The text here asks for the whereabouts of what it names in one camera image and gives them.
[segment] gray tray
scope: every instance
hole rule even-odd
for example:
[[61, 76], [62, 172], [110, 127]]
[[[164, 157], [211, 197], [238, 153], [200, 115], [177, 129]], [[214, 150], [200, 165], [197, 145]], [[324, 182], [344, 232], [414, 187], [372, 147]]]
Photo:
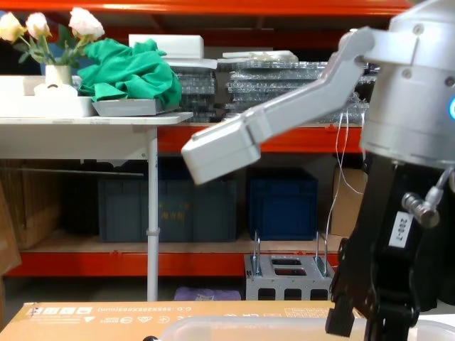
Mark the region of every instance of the gray tray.
[[103, 117], [155, 116], [178, 108], [178, 105], [173, 105], [164, 109], [156, 99], [116, 99], [92, 104]]

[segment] blue indicator light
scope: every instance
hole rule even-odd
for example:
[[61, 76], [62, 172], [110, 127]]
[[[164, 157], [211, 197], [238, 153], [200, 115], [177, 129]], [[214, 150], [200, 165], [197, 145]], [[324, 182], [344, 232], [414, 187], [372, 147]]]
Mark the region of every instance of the blue indicator light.
[[455, 119], [455, 98], [450, 101], [449, 114], [452, 119]]

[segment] purple cloth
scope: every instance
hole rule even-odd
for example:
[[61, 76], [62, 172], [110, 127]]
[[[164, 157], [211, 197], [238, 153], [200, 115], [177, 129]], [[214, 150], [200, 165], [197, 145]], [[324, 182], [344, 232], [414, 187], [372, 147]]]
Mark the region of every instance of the purple cloth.
[[177, 289], [174, 301], [240, 301], [235, 290], [192, 289], [182, 286]]

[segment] table leg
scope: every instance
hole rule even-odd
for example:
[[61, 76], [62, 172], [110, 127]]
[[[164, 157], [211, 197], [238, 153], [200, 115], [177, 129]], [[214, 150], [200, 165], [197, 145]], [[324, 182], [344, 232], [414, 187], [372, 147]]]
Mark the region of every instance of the table leg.
[[147, 230], [147, 300], [158, 299], [158, 136], [157, 128], [147, 131], [149, 160], [149, 229]]

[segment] white flower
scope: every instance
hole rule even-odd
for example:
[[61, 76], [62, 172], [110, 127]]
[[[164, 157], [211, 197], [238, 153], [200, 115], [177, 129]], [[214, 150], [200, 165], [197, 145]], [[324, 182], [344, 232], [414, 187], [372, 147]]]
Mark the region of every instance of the white flower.
[[22, 27], [19, 20], [11, 13], [4, 14], [0, 18], [0, 38], [14, 43], [27, 30]]
[[69, 27], [78, 38], [88, 36], [90, 40], [97, 40], [105, 34], [101, 23], [89, 11], [80, 7], [75, 7], [71, 11]]
[[26, 21], [28, 34], [35, 39], [39, 39], [41, 36], [50, 36], [50, 30], [46, 17], [42, 13], [32, 13], [28, 16]]

